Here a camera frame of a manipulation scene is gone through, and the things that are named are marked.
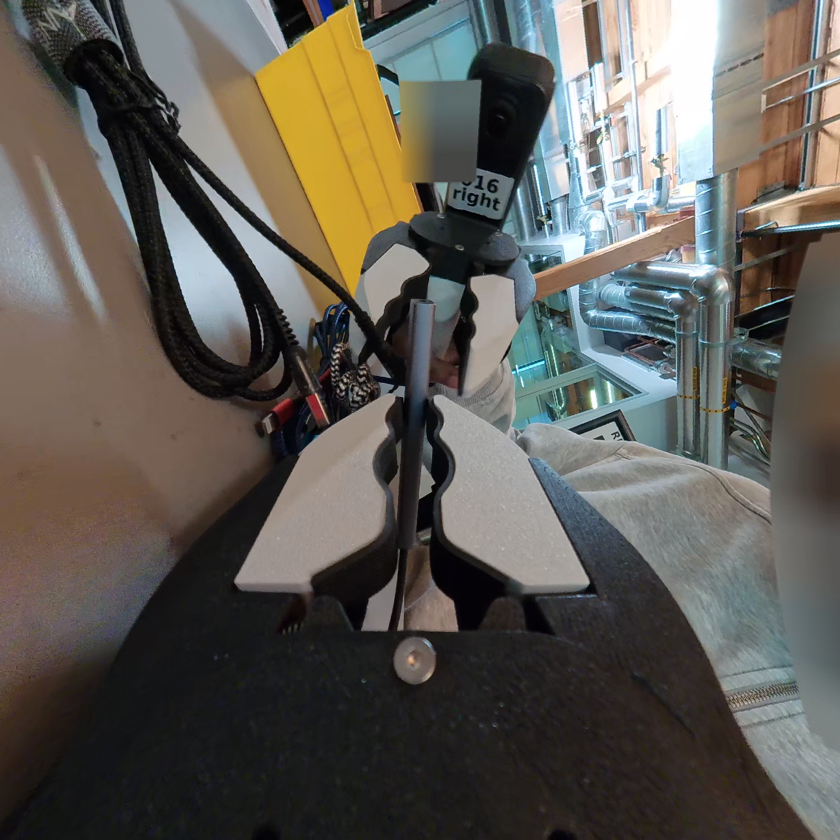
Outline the person's grey hoodie torso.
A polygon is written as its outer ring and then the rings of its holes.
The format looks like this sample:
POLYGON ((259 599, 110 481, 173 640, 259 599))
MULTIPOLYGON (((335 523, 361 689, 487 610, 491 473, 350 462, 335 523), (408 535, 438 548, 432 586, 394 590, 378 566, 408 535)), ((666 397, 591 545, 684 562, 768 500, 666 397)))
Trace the person's grey hoodie torso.
POLYGON ((763 695, 733 716, 816 838, 838 838, 838 751, 810 731, 784 628, 770 490, 638 443, 590 440, 531 424, 511 439, 545 461, 646 559, 692 625, 728 700, 763 695))

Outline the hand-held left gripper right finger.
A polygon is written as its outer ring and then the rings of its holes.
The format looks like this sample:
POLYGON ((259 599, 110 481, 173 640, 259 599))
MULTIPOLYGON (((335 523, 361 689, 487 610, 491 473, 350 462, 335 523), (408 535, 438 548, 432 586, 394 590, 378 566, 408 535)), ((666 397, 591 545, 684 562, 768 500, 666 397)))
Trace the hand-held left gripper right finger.
POLYGON ((431 403, 446 478, 437 498, 446 550, 510 594, 570 594, 590 578, 532 467, 509 436, 442 395, 431 403))

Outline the person's right hand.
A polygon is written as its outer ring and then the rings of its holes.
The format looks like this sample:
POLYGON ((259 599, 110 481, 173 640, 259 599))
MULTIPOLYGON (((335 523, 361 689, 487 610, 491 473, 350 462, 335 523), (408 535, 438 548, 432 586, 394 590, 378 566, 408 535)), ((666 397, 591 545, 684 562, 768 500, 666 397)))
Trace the person's right hand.
POLYGON ((428 383, 451 389, 459 387, 460 357, 455 345, 451 343, 442 355, 432 353, 428 366, 428 383))

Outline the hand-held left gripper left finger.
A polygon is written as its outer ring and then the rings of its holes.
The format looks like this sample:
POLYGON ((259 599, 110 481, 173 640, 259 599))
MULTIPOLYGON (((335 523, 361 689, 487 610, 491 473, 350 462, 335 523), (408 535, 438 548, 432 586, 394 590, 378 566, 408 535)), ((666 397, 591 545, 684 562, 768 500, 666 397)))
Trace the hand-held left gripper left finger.
POLYGON ((324 431, 293 467, 234 582, 243 592, 377 594, 396 572, 401 398, 324 431))

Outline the silver ventilation pipes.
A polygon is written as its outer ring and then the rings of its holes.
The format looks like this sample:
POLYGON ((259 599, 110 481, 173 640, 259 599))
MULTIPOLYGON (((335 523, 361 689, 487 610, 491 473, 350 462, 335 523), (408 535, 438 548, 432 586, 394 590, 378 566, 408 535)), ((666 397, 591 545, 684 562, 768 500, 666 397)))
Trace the silver ventilation pipes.
POLYGON ((631 250, 628 242, 608 254, 588 255, 588 266, 558 266, 566 279, 538 282, 537 299, 567 291, 608 274, 649 289, 682 292, 695 302, 699 338, 692 452, 703 463, 728 465, 729 391, 733 342, 736 187, 739 167, 759 159, 762 142, 765 26, 770 2, 672 3, 671 76, 680 178, 696 187, 695 263, 637 261, 657 256, 670 242, 654 231, 631 250))

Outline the black framed sign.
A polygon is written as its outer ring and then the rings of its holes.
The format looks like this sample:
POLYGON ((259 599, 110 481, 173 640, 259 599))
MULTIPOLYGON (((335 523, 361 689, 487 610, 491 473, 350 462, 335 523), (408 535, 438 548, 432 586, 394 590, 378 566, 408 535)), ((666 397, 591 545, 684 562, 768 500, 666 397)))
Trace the black framed sign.
POLYGON ((607 442, 636 441, 634 432, 620 409, 573 425, 570 431, 583 438, 607 442))

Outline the wooden beam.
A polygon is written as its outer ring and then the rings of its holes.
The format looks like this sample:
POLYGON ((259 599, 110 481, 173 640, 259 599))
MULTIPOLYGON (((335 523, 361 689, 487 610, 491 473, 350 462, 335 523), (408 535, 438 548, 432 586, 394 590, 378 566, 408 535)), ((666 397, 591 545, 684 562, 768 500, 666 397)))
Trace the wooden beam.
POLYGON ((672 249, 693 245, 695 222, 693 216, 681 218, 560 266, 541 271, 534 277, 534 298, 542 300, 632 264, 655 259, 672 249))

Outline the slim grey usb hub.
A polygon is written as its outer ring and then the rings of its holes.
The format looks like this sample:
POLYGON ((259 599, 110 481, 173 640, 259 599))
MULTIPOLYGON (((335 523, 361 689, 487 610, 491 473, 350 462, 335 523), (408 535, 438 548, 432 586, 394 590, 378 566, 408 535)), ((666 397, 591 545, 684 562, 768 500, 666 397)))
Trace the slim grey usb hub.
POLYGON ((414 299, 409 310, 397 509, 397 548, 401 552, 412 548, 417 534, 435 304, 414 299))

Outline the yellow plastic bin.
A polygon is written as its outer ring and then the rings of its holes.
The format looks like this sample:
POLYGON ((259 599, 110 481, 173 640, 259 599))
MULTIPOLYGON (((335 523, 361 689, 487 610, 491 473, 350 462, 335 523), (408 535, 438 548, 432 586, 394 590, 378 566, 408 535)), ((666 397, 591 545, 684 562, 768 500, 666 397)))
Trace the yellow plastic bin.
POLYGON ((349 292, 374 235, 421 210, 380 78, 347 6, 255 79, 349 292))

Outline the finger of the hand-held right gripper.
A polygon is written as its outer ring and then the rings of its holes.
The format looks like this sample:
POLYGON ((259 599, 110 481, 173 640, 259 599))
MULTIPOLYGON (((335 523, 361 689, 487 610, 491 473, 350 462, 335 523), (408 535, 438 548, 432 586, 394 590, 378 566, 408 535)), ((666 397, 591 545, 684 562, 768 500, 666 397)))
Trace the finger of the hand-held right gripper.
POLYGON ((508 276, 471 277, 466 286, 465 338, 460 355, 458 393, 472 395, 507 355, 518 330, 515 280, 508 276))
POLYGON ((423 289, 430 268, 429 262, 414 249, 388 249, 362 273, 354 300, 371 318, 381 339, 396 325, 411 289, 420 288, 416 295, 426 297, 423 289))

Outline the person's right forearm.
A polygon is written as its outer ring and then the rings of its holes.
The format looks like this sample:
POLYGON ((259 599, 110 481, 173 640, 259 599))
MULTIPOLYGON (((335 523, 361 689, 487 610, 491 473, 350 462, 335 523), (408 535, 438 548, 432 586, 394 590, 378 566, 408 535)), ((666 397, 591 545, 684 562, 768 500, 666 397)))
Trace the person's right forearm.
POLYGON ((509 361, 501 362, 476 392, 459 396, 457 403, 509 435, 516 415, 516 384, 509 361))

